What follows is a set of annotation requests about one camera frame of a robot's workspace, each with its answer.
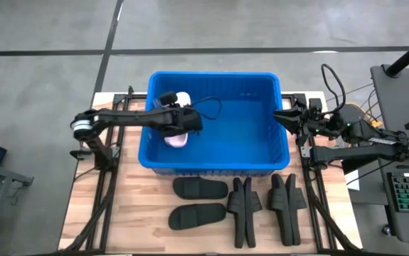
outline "white object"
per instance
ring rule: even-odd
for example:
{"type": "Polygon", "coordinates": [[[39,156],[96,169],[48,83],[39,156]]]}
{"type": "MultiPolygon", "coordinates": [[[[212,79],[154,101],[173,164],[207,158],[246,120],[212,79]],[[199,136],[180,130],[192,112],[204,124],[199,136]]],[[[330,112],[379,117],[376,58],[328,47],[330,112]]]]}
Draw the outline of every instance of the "white object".
{"type": "MultiPolygon", "coordinates": [[[[351,173],[345,175],[345,181],[348,183],[348,182],[350,182],[350,181],[352,181],[352,180],[354,180],[355,178],[358,178],[358,177],[359,177],[359,171],[355,170],[355,171],[352,171],[351,173]]],[[[347,185],[347,187],[348,187],[348,189],[359,191],[360,190],[359,180],[351,182],[350,184],[347,185]]]]}
{"type": "MultiPolygon", "coordinates": [[[[185,105],[191,105],[191,99],[190,95],[186,92],[178,92],[176,93],[177,95],[177,101],[175,103],[179,104],[181,107],[185,105]]],[[[187,144],[187,139],[188,139],[188,133],[173,136],[173,137],[165,137],[164,141],[166,144],[169,146],[175,147],[175,148],[181,148],[187,144]]]]}

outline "metal bracket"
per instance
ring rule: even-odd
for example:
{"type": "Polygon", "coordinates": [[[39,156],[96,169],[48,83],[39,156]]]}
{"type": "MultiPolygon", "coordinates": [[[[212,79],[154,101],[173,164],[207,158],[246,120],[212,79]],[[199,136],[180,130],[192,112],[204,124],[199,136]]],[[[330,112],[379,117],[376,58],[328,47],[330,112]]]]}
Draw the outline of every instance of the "metal bracket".
{"type": "Polygon", "coordinates": [[[310,158],[310,149],[312,149],[311,146],[301,146],[301,156],[303,158],[310,158]]]}
{"type": "Polygon", "coordinates": [[[89,156],[92,156],[92,150],[88,148],[76,149],[70,151],[70,155],[74,157],[76,160],[80,161],[88,158],[89,156]]]}
{"type": "Polygon", "coordinates": [[[119,104],[123,100],[127,98],[127,95],[124,93],[117,93],[114,95],[114,98],[112,99],[112,104],[119,104]]]}

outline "pink object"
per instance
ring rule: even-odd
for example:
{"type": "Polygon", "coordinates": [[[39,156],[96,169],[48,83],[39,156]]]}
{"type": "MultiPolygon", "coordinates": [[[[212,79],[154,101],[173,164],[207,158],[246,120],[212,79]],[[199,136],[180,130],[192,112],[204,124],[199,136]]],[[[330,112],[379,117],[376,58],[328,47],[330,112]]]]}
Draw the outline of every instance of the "pink object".
{"type": "MultiPolygon", "coordinates": [[[[181,107],[191,104],[190,95],[188,95],[188,93],[178,92],[176,93],[176,95],[177,95],[176,103],[178,103],[181,107]]],[[[165,137],[164,141],[169,146],[172,146],[175,148],[181,148],[187,144],[187,139],[188,139],[188,133],[177,135],[174,137],[165,137]]]]}

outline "gray concrete floor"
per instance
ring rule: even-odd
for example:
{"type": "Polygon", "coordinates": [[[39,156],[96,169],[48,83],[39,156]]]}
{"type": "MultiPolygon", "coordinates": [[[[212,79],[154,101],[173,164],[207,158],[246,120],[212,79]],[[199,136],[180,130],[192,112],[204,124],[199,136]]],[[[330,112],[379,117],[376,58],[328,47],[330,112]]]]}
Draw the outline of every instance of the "gray concrete floor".
{"type": "MultiPolygon", "coordinates": [[[[116,0],[1,0],[0,50],[105,48],[116,0]]],[[[409,46],[409,0],[125,0],[114,49],[409,46]]],[[[145,91],[157,70],[270,71],[282,90],[323,90],[328,63],[346,90],[369,84],[373,65],[401,52],[111,56],[102,91],[145,91]]],[[[4,206],[0,255],[57,248],[76,161],[69,123],[89,107],[101,56],[0,57],[0,145],[4,166],[35,176],[4,206]]],[[[348,96],[362,103],[367,87],[348,96]]],[[[409,255],[384,237],[378,206],[355,205],[363,246],[409,255]]]]}

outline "black desk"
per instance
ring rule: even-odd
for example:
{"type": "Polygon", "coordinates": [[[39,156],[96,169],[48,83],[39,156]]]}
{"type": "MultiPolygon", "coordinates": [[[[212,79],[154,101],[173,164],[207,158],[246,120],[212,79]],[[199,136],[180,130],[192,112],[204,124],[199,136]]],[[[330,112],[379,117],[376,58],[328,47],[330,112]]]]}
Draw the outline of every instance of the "black desk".
{"type": "MultiPolygon", "coordinates": [[[[379,162],[373,161],[366,166],[358,169],[359,176],[378,168],[379,162]]],[[[367,177],[359,180],[359,191],[349,190],[349,196],[352,203],[367,203],[375,205],[388,205],[386,192],[384,191],[383,179],[379,171],[376,171],[367,177]]]]}
{"type": "Polygon", "coordinates": [[[370,69],[384,126],[391,131],[405,131],[409,122],[409,68],[398,78],[388,77],[382,67],[370,69]]]}

